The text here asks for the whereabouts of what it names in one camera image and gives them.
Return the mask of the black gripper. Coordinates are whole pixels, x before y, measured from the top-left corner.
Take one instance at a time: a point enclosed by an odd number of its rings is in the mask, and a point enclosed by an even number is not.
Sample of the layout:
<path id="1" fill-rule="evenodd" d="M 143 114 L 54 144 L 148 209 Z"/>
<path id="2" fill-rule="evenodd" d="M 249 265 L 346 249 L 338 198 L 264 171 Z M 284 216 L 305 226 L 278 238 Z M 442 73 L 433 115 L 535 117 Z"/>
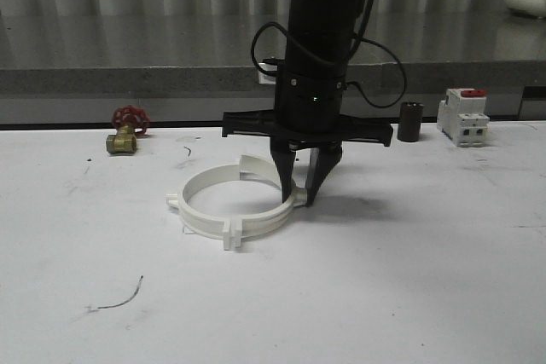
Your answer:
<path id="1" fill-rule="evenodd" d="M 276 67 L 274 107 L 224 113 L 222 136 L 270 139 L 270 155 L 281 183 L 283 202 L 293 190 L 295 151 L 311 148 L 305 190 L 306 205 L 313 205 L 322 183 L 342 158 L 342 142 L 391 145 L 392 127 L 388 123 L 340 112 L 345 86 L 343 76 L 306 77 L 280 63 Z"/>

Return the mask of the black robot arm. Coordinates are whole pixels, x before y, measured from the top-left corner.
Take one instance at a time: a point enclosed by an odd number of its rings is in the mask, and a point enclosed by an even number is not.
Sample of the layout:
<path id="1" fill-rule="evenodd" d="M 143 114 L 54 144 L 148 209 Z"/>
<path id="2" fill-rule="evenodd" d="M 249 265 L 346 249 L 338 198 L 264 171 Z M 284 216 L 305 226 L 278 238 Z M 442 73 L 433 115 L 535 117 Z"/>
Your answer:
<path id="1" fill-rule="evenodd" d="M 271 110 L 226 112 L 222 133 L 267 136 L 282 197 L 293 191 L 293 162 L 300 149 L 310 149 L 305 182 L 306 204 L 312 205 L 329 172 L 340 162 L 343 142 L 389 146 L 389 123 L 340 112 L 350 59 L 364 42 L 374 0 L 290 0 L 285 55 L 273 60 L 276 70 Z"/>

